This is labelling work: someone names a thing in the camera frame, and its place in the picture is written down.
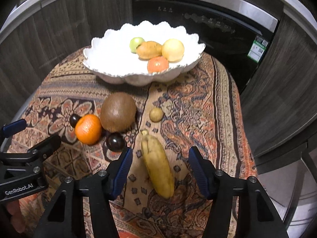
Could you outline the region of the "left hand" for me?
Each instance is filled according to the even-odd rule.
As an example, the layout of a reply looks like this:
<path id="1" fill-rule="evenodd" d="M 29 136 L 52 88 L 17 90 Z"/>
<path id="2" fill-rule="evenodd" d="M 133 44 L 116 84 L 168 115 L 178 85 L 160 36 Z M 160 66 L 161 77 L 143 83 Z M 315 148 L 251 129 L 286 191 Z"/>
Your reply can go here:
<path id="1" fill-rule="evenodd" d="M 10 222 L 14 229 L 20 234 L 23 233 L 25 231 L 26 225 L 20 210 L 19 200 L 7 203 L 6 209 L 8 213 L 11 215 Z"/>

